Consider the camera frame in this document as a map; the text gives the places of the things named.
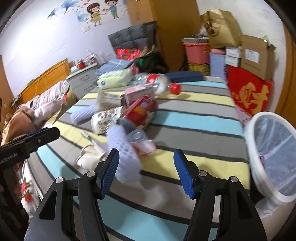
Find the metal screw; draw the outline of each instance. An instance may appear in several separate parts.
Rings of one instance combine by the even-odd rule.
[[[202,177],[205,177],[205,176],[207,175],[207,172],[201,170],[201,171],[198,172],[198,174],[199,174],[200,176],[202,176]]]
[[[237,177],[231,177],[230,180],[234,183],[237,183],[237,181],[238,181]]]
[[[63,181],[63,178],[62,177],[58,177],[57,179],[56,179],[56,183],[61,183]]]
[[[87,176],[88,176],[88,177],[93,177],[95,174],[96,174],[96,173],[95,173],[94,171],[89,171],[89,172],[87,173]]]

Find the red bottle cap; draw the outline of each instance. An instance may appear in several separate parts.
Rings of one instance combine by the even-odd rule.
[[[174,95],[179,95],[181,93],[181,85],[176,84],[176,83],[172,83],[170,85],[170,92]]]

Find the cartoon boy sticker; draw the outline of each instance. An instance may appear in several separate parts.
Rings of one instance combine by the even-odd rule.
[[[111,12],[113,19],[118,18],[117,15],[117,7],[115,6],[117,4],[118,0],[105,0],[105,3],[110,7],[109,11]]]
[[[101,25],[102,18],[100,16],[100,4],[96,2],[89,4],[87,7],[87,11],[91,14],[90,22],[94,22],[95,27],[97,22],[99,22],[99,25]]]

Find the pink box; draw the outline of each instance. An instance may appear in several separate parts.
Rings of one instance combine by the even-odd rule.
[[[237,110],[237,114],[239,116],[239,121],[241,122],[243,128],[245,128],[246,124],[251,120],[251,117],[246,113],[243,109],[239,108],[237,105],[235,106]]]
[[[124,91],[124,95],[126,98],[126,104],[128,107],[136,101],[138,98],[144,95],[152,95],[154,96],[154,89],[153,86],[150,84],[140,84],[136,86],[132,86],[127,88]]]
[[[188,62],[207,64],[210,62],[210,44],[183,43],[185,45]]]

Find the striped bedsheet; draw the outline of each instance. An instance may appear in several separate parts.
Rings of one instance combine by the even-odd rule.
[[[70,121],[72,112],[96,103],[98,91],[96,88],[88,93],[54,124],[61,132],[58,140],[31,155],[31,172],[42,193],[46,193],[57,177],[68,180],[87,172],[75,164],[81,148],[89,144],[81,136],[81,130],[102,143],[107,142],[104,135],[92,133],[90,121],[76,127]],[[152,157],[142,159],[140,182],[121,184],[114,179],[109,195],[99,201],[110,240],[183,240],[195,201],[184,193],[174,167],[176,148],[181,148],[199,169],[224,179],[237,176],[249,189],[243,129],[223,80],[182,83],[179,96],[165,94],[157,101],[159,109],[146,129],[157,151]],[[209,240],[216,238],[219,212],[217,196]]]

